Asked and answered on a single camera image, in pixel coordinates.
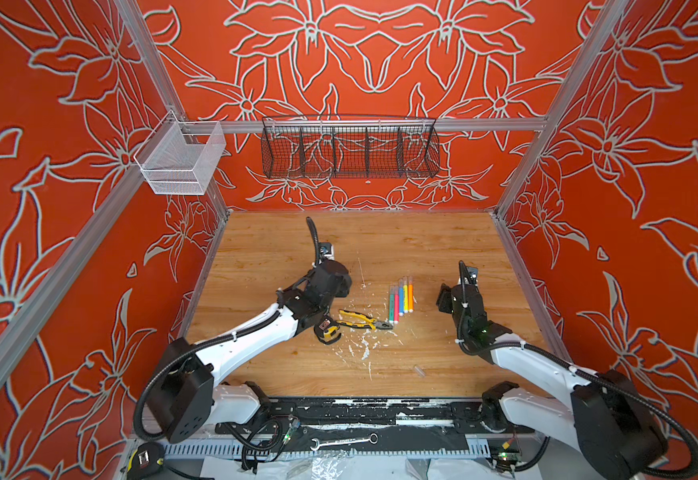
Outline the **orange marker pen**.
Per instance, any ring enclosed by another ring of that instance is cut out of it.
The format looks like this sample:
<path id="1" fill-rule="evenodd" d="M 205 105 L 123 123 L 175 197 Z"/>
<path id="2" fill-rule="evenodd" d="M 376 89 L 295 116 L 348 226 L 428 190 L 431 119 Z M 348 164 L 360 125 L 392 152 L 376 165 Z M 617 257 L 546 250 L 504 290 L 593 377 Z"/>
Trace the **orange marker pen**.
<path id="1" fill-rule="evenodd" d="M 413 299 L 413 278 L 407 276 L 406 278 L 406 311 L 408 313 L 414 310 L 414 299 Z"/>

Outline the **yellow marker pen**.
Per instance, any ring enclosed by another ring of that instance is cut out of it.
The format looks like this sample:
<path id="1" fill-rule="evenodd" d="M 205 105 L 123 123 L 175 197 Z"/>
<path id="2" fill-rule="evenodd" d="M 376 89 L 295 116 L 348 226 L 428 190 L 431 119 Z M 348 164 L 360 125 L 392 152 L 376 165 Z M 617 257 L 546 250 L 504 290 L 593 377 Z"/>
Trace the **yellow marker pen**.
<path id="1" fill-rule="evenodd" d="M 407 314 L 410 311 L 410 285 L 409 285 L 409 278 L 405 276 L 403 278 L 403 287 L 402 287 L 402 300 L 403 300 L 403 312 L 404 314 Z"/>

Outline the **pink marker pen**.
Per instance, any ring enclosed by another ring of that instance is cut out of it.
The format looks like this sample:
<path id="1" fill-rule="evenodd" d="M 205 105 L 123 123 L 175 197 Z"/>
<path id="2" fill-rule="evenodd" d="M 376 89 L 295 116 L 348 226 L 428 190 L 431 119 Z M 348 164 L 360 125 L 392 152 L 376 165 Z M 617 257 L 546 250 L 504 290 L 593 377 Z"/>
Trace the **pink marker pen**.
<path id="1" fill-rule="evenodd" d="M 399 286 L 395 286 L 393 289 L 393 305 L 392 305 L 392 321 L 395 325 L 399 323 L 400 318 L 400 289 Z"/>

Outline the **green marker pen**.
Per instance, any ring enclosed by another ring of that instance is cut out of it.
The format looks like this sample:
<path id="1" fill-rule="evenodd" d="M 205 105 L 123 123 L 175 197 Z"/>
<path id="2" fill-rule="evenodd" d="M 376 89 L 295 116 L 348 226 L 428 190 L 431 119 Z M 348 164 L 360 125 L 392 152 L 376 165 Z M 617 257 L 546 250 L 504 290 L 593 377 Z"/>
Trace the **green marker pen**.
<path id="1" fill-rule="evenodd" d="M 392 321 L 392 313 L 393 313 L 393 311 L 392 311 L 392 305 L 393 305 L 393 295 L 394 295 L 393 289 L 394 289 L 395 286 L 396 286 L 396 285 L 391 285 L 391 286 L 390 286 L 390 288 L 389 288 L 389 294 L 388 294 L 388 322 L 389 322 L 391 325 L 394 325 L 394 323 L 393 323 L 393 321 Z"/>

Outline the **blue marker pen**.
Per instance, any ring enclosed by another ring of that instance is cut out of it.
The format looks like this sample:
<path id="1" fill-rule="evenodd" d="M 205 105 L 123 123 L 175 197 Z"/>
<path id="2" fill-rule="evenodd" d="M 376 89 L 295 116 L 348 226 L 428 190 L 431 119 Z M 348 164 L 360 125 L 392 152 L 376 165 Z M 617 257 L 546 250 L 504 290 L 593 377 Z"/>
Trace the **blue marker pen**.
<path id="1" fill-rule="evenodd" d="M 400 279 L 400 280 L 398 281 L 398 286 L 399 286 L 399 289 L 400 289 L 400 303 L 401 303 L 401 306 L 400 306 L 400 318 L 402 318 L 402 317 L 404 316 L 404 312 L 403 312 L 403 308 L 402 308 L 402 307 L 403 307 L 403 300 L 402 300 L 402 294 L 403 294 L 403 291 L 402 291 L 402 287 L 403 287 L 403 278 Z"/>

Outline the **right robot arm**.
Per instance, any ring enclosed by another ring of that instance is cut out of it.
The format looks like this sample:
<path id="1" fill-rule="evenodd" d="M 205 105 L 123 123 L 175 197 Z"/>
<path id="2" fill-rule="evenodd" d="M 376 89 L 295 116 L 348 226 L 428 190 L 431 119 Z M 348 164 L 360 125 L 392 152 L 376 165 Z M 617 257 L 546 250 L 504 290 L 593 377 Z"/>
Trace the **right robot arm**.
<path id="1" fill-rule="evenodd" d="M 482 425 L 501 433 L 525 426 L 579 452 L 605 479 L 639 474 L 690 479 L 698 474 L 698 443 L 668 413 L 639 394 L 625 375 L 597 372 L 526 342 L 488 318 L 478 271 L 458 265 L 456 285 L 443 285 L 440 312 L 450 315 L 461 351 L 511 371 L 543 390 L 534 395 L 515 382 L 482 395 Z"/>

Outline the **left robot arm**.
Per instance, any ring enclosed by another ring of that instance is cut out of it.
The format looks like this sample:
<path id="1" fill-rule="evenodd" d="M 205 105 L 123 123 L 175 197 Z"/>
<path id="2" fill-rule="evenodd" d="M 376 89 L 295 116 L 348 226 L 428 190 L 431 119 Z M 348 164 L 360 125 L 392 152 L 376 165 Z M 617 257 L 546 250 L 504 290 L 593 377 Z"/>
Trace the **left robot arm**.
<path id="1" fill-rule="evenodd" d="M 330 315 L 333 302 L 349 295 L 348 269 L 335 260 L 333 247 L 319 240 L 306 219 L 314 248 L 311 269 L 262 313 L 213 338 L 190 344 L 171 342 L 136 402 L 133 432 L 144 441 L 179 443 L 211 424 L 242 425 L 263 405 L 250 384 L 226 385 L 226 378 L 271 347 L 311 330 L 325 345 L 340 339 Z"/>

